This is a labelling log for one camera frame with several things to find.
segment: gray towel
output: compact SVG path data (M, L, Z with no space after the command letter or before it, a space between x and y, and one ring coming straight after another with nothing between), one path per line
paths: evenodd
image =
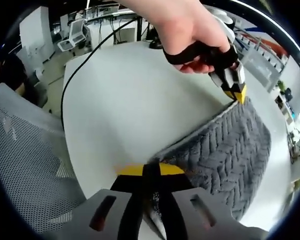
M271 149L269 130L251 100L232 103L197 130L157 153L152 161L182 168L195 187L218 196L240 220L266 169Z

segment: gray mesh chair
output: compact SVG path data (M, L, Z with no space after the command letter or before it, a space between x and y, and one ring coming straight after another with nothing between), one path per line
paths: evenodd
M39 234L53 233L86 199L73 172L61 121L0 84L0 181Z

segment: textured fabric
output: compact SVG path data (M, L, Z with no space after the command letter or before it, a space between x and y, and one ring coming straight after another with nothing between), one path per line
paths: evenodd
M247 97L244 105L233 103L152 161L185 170L195 187L219 196L239 220L258 189L270 148L270 132Z
M73 172L60 119L0 84L0 181L37 232L60 229L86 199Z

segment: mesh chair back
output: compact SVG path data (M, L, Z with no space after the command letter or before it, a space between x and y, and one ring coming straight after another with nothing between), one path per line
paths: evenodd
M86 199L69 161L61 121L0 84L0 180L37 232L60 229Z

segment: person's arm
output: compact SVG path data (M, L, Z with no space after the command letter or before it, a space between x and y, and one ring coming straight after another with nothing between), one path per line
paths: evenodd
M157 30L164 50L177 55L195 41L218 47L225 53L230 49L226 34L214 16L199 0L117 0L118 3L147 19ZM212 66L197 57L192 62L175 67L184 73L209 73Z

